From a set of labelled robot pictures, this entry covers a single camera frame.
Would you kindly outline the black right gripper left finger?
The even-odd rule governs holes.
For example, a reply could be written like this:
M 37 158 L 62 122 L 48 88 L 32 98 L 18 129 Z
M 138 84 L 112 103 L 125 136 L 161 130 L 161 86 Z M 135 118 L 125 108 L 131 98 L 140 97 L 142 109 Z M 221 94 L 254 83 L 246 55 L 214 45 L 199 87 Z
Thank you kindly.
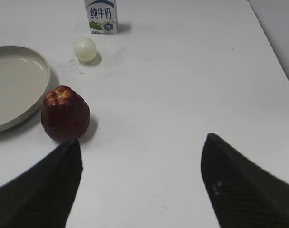
M 0 228 L 63 228 L 82 177 L 77 138 L 68 138 L 0 187 Z

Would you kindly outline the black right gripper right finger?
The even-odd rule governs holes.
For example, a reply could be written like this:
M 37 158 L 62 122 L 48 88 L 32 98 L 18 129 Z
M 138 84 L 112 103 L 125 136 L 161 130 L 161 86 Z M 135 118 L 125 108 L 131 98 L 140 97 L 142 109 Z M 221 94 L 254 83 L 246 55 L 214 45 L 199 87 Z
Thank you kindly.
M 222 228 L 289 228 L 289 184 L 214 133 L 201 158 L 202 179 Z

